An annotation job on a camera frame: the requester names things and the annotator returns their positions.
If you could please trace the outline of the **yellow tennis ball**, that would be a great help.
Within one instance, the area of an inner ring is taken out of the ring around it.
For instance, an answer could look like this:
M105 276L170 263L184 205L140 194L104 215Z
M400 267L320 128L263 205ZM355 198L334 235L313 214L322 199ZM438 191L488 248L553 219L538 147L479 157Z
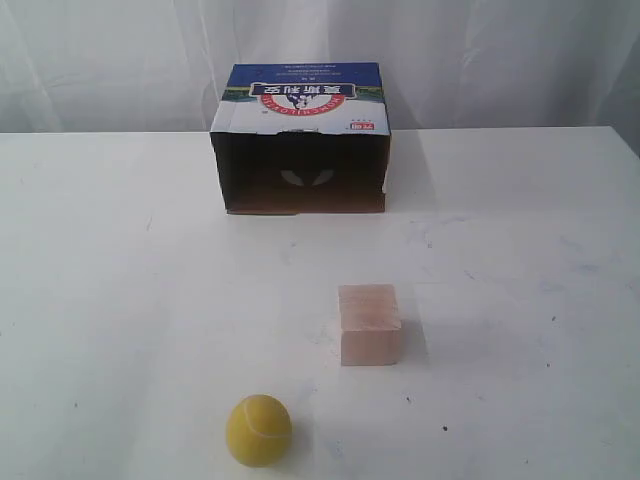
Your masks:
M279 459L291 445L292 434L286 407L264 394L244 398L233 408L226 424L227 446L238 461L246 464Z

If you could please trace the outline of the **pink wooden block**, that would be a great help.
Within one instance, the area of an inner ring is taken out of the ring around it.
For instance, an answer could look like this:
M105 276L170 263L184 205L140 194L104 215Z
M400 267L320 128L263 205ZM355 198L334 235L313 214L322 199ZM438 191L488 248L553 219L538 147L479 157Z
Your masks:
M399 362L402 322L391 284L338 288L342 366L387 366Z

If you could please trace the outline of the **open cardboard milk box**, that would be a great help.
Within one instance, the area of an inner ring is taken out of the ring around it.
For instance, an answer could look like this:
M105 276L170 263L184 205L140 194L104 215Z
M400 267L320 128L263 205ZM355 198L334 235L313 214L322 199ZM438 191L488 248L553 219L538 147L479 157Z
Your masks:
M375 62L236 64L210 138L229 214L385 209L392 136Z

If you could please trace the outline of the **white backdrop curtain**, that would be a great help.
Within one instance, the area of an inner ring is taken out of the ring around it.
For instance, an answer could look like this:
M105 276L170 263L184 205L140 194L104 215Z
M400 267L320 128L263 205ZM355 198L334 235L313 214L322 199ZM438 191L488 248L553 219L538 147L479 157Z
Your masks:
M639 122L635 1L5 1L5 132L205 130L237 63L375 61L396 129Z

